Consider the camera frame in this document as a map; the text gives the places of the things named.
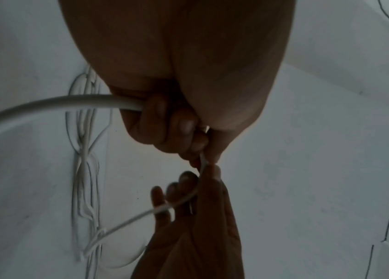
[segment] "hand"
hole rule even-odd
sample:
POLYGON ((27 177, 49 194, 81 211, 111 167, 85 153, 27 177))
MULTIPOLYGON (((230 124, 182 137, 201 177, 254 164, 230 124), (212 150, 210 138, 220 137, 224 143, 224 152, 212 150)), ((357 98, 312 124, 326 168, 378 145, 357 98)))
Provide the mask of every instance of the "hand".
POLYGON ((60 0, 78 48, 111 91, 147 100, 144 115, 123 112, 133 138, 188 160, 205 146, 213 163, 259 117, 285 52, 294 4, 60 0), (174 82, 176 95, 160 86, 174 82), (165 121, 154 118, 159 98, 169 102, 165 121), (178 100, 184 106, 173 108, 178 100), (208 137, 194 129, 178 134, 177 123, 186 120, 209 126, 208 137))
MULTIPOLYGON (((132 279, 243 279, 241 245, 236 221, 220 169, 208 166, 198 177, 185 172, 170 184, 170 203, 198 187, 198 196, 170 213, 155 216, 155 233, 132 279)), ((151 191, 153 206, 163 204, 160 187, 151 191)))

